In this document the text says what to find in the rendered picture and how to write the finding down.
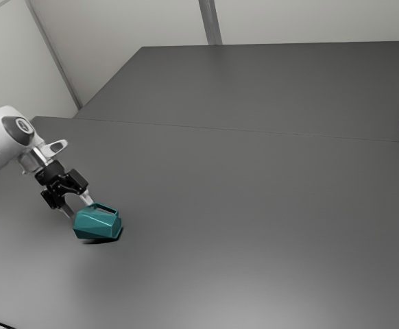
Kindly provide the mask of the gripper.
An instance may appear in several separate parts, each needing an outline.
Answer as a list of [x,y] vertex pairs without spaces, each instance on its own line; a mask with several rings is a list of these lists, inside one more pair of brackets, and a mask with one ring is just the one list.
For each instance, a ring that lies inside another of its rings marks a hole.
[[85,206],[93,204],[93,199],[87,191],[87,180],[75,169],[69,172],[64,171],[64,167],[59,161],[53,161],[44,169],[41,169],[34,176],[41,186],[46,189],[40,194],[51,209],[61,209],[70,219],[75,216],[74,210],[65,202],[64,196],[67,193],[79,195]]

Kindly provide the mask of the teal faceted mug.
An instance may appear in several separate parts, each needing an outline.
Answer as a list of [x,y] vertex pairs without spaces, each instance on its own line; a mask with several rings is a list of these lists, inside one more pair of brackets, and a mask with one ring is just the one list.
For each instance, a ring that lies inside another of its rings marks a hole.
[[122,230],[119,211],[92,203],[76,213],[73,231],[79,239],[117,239]]

